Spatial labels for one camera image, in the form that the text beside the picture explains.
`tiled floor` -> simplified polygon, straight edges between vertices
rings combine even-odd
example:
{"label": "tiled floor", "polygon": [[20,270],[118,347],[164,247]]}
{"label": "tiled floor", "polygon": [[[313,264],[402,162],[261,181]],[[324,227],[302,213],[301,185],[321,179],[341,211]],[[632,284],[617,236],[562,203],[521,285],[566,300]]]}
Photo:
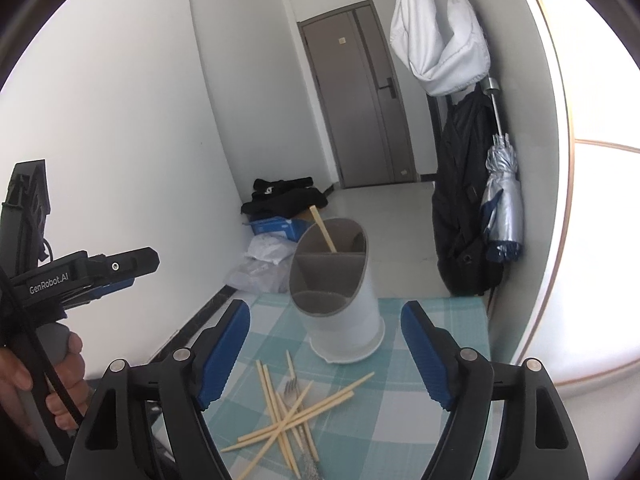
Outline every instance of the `tiled floor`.
{"label": "tiled floor", "polygon": [[321,211],[343,216],[367,232],[379,298],[448,298],[436,267],[431,182],[339,189]]}

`teal and white tablecloth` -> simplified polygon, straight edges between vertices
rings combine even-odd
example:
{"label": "teal and white tablecloth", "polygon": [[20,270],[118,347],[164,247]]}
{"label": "teal and white tablecloth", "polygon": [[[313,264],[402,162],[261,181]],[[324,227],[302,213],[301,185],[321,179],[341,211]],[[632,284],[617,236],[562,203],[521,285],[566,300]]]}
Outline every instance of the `teal and white tablecloth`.
{"label": "teal and white tablecloth", "polygon": [[[375,354],[357,364],[329,365],[311,350],[290,297],[260,296],[250,305],[251,329],[223,397],[204,413],[216,447],[230,446],[238,436],[270,425],[255,361],[260,359],[268,365],[274,387],[282,391],[288,378],[289,350],[301,387],[309,380],[314,381],[306,406],[369,372],[376,373],[356,389],[352,399],[310,422],[325,480],[419,479],[448,413],[428,396],[402,337],[399,314],[406,301],[380,300],[386,331]],[[479,298],[419,301],[433,323],[449,330],[460,346],[473,347],[489,357],[485,308]],[[290,441],[296,451],[294,440]],[[233,477],[244,470],[261,445],[222,454]],[[488,477],[489,453],[486,437],[476,480]],[[290,478],[294,478],[293,473],[284,465],[277,444],[248,477],[249,480]]]}

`silver bolt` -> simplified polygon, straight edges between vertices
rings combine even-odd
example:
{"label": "silver bolt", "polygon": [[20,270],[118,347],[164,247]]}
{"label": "silver bolt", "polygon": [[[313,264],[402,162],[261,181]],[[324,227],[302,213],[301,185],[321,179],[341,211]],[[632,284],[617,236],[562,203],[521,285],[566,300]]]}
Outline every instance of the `silver bolt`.
{"label": "silver bolt", "polygon": [[537,359],[528,359],[527,368],[532,372],[539,372],[540,370],[542,370],[542,363]]}
{"label": "silver bolt", "polygon": [[124,370],[126,363],[122,359],[116,359],[109,365],[109,370],[112,372],[121,372]]}
{"label": "silver bolt", "polygon": [[460,351],[460,357],[462,357],[465,361],[475,361],[478,359],[478,352],[476,352],[473,348],[463,348]]}
{"label": "silver bolt", "polygon": [[174,352],[174,359],[176,361],[186,361],[191,355],[191,351],[188,348],[178,348]]}

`fork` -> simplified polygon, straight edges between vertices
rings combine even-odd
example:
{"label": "fork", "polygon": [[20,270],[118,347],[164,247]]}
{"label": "fork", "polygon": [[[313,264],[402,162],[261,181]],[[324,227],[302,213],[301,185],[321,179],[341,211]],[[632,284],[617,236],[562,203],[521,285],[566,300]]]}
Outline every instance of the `fork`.
{"label": "fork", "polygon": [[[284,385],[284,394],[282,396],[282,400],[286,404],[286,406],[291,409],[293,404],[295,404],[298,399],[298,379],[293,378],[289,379]],[[305,439],[305,434],[300,428],[294,428],[293,431],[300,432],[300,439],[298,443],[303,442],[304,446],[301,447],[302,450],[302,459],[305,463],[304,469],[304,478],[305,480],[322,480],[320,476],[320,472],[318,471],[318,466],[316,465],[316,461],[311,456],[311,452],[309,451],[308,443]]]}

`hand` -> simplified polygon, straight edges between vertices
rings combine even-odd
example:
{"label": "hand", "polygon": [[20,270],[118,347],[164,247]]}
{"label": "hand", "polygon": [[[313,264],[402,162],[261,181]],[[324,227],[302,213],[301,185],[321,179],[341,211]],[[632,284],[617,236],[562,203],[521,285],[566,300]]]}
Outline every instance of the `hand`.
{"label": "hand", "polygon": [[[73,402],[84,415],[89,404],[91,391],[84,380],[84,359],[80,355],[82,340],[78,334],[71,333],[69,335],[68,348],[68,354],[55,367],[55,370]],[[27,368],[9,349],[0,348],[0,406],[27,436],[36,440],[35,431],[24,413],[17,393],[17,390],[28,392],[32,387],[33,381],[31,381]],[[49,411],[56,416],[56,425],[61,430],[74,430],[78,427],[58,394],[50,394],[46,403]]]}

